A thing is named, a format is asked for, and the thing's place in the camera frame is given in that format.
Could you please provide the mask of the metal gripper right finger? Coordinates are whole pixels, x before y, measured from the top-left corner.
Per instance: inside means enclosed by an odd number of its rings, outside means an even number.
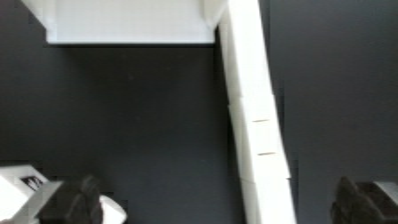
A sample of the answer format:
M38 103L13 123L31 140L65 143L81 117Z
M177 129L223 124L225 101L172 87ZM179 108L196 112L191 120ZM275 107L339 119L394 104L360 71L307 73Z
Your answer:
M398 184L339 179L330 206L331 224L398 224Z

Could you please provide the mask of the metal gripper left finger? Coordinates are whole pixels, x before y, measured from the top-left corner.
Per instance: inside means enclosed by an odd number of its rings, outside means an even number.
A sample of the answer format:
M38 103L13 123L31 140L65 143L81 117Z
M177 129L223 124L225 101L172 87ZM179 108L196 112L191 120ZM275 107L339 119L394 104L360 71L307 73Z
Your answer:
M100 224L99 186L92 176L44 184L15 214L15 224Z

